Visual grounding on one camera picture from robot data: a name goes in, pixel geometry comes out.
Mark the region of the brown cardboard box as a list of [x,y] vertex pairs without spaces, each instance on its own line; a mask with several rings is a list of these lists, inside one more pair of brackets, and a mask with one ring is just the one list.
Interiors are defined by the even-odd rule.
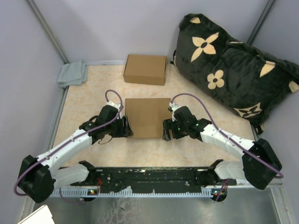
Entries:
[[123,78],[126,83],[165,85],[167,57],[129,54]]
[[161,139],[163,121],[171,118],[170,98],[127,98],[125,114],[133,132],[133,139]]

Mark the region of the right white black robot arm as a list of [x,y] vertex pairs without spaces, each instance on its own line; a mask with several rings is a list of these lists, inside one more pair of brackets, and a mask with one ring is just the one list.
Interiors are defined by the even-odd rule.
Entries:
[[197,119],[186,106],[169,104],[172,115],[163,121],[163,140],[190,137],[217,146],[238,161],[219,161],[208,173],[209,181],[218,185],[225,179],[246,180],[257,189],[265,189],[282,169],[278,157],[265,139],[244,139],[217,128],[212,121]]

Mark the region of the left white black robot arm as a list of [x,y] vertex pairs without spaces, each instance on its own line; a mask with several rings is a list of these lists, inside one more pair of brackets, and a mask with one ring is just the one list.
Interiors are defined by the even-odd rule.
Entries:
[[87,162],[72,167],[62,165],[80,151],[100,142],[105,136],[126,138],[133,135],[127,116],[122,116],[122,104],[109,101],[99,115],[84,122],[69,138],[51,150],[33,157],[25,157],[21,163],[14,193],[29,196],[34,202],[44,202],[53,191],[77,182],[92,185],[97,174]]

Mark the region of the grey folded cloth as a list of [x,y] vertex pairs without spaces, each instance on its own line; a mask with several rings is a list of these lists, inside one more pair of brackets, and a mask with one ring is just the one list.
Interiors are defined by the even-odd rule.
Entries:
[[88,66],[82,60],[65,64],[58,77],[58,85],[66,88],[71,85],[81,85],[87,81]]

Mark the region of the black plush flower cushion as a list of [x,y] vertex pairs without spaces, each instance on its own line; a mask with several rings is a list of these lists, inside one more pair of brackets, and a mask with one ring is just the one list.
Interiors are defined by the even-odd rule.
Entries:
[[257,133],[272,109],[299,89],[297,64],[233,38],[203,14],[187,14],[180,22],[172,63]]

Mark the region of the white board corner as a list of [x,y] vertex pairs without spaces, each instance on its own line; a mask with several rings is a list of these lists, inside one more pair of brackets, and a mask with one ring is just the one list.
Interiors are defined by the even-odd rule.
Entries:
[[55,224],[52,213],[47,205],[43,205],[18,224]]

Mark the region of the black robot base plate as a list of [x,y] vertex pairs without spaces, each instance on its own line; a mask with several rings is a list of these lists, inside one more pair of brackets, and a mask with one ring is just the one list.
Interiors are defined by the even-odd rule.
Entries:
[[221,180],[210,167],[89,167],[84,181],[73,186],[90,187],[89,196],[199,196],[221,202],[226,190],[216,186],[236,185],[235,179]]

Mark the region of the aluminium rail frame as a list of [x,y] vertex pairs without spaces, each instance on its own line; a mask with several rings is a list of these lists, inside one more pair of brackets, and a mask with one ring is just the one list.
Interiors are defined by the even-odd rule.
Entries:
[[43,205],[56,224],[294,224],[281,180],[264,190],[210,168],[98,168]]

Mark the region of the right grey corner post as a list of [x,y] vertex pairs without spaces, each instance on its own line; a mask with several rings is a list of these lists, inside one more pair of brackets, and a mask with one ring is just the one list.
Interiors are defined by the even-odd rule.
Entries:
[[252,32],[249,35],[249,38],[247,40],[247,44],[249,44],[249,45],[253,44],[253,42],[256,39],[259,31],[261,30],[263,24],[265,23],[267,17],[269,16],[270,12],[274,8],[275,3],[276,3],[276,0],[268,0],[267,1],[267,4],[265,5],[259,19],[257,20]]

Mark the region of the grey corner post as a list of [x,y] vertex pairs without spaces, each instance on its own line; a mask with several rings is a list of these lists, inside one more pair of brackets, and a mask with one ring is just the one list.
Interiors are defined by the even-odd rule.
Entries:
[[34,0],[25,0],[25,2],[27,3],[29,9],[31,10],[31,12],[35,16],[35,18],[37,19],[38,23],[40,24],[42,30],[46,34],[48,40],[52,44],[52,46],[53,46],[54,50],[56,51],[56,53],[58,54],[59,58],[63,61],[64,64],[69,63],[70,61],[69,61],[62,45],[60,44],[58,38],[54,34],[53,30],[51,29],[50,25],[46,21],[45,17],[43,16],[42,12],[38,8],[35,1]]
[[249,45],[253,44],[253,42],[256,39],[259,31],[261,30],[263,24],[265,23],[267,17],[269,16],[270,12],[274,8],[275,3],[276,3],[276,0],[268,0],[267,1],[267,4],[265,5],[259,19],[257,20],[252,32],[249,35],[249,38],[247,40],[247,44],[249,44]]

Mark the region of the left grey corner post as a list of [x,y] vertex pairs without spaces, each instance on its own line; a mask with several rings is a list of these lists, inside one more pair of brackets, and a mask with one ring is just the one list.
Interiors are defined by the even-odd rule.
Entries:
[[46,21],[45,17],[43,16],[42,12],[38,8],[35,1],[34,0],[25,0],[25,2],[27,3],[29,9],[31,10],[31,12],[35,16],[35,18],[37,19],[38,23],[40,24],[42,30],[46,34],[48,40],[52,44],[52,46],[53,46],[54,50],[56,51],[56,53],[58,54],[59,58],[63,61],[64,64],[69,63],[70,61],[69,61],[62,45],[60,44],[58,38],[54,34],[53,30],[51,29],[50,25]]

